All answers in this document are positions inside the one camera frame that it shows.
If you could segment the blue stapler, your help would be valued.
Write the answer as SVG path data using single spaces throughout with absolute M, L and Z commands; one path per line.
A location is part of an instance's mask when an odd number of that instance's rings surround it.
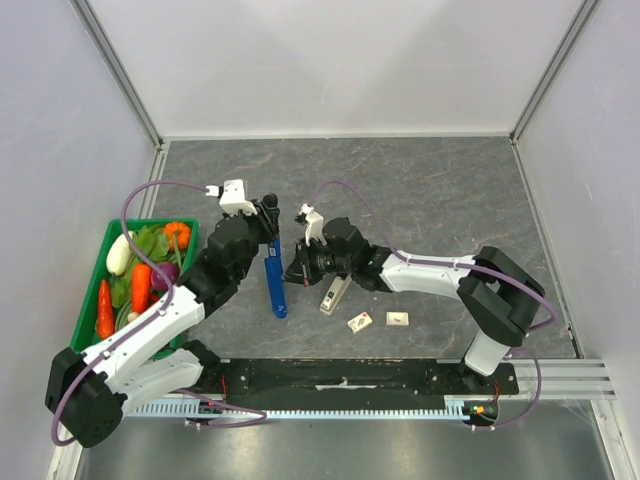
M 288 314 L 288 307 L 284 289 L 284 270 L 279 238 L 268 244 L 264 267 L 272 312 L 277 318 L 284 319 Z

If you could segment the staple box with red mark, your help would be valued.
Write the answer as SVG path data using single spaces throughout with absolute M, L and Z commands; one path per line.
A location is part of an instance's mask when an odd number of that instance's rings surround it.
M 352 331 L 353 334 L 357 334 L 361 332 L 363 329 L 367 328 L 369 325 L 373 323 L 370 315 L 367 312 L 363 312 L 353 318 L 351 318 L 347 322 L 348 328 Z

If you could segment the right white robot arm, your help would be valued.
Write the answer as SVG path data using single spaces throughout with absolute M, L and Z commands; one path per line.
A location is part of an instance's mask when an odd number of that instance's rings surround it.
M 522 345 L 545 298 L 542 286 L 505 253 L 414 255 L 366 240 L 346 217 L 325 221 L 311 209 L 296 217 L 304 235 L 284 279 L 310 287 L 326 275 L 350 279 L 370 292 L 420 292 L 460 301 L 478 326 L 458 368 L 467 392 L 483 392 L 506 354 Z

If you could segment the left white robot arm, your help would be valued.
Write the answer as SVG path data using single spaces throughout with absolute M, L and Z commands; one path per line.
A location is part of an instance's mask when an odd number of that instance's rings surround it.
M 201 344 L 159 361 L 151 357 L 229 301 L 260 247 L 279 236 L 275 194 L 248 200 L 225 192 L 219 203 L 224 217 L 206 247 L 158 302 L 98 344 L 80 353 L 65 348 L 53 358 L 45 405 L 54 415 L 55 445 L 94 447 L 126 414 L 157 397 L 190 386 L 201 393 L 217 387 L 220 369 Z

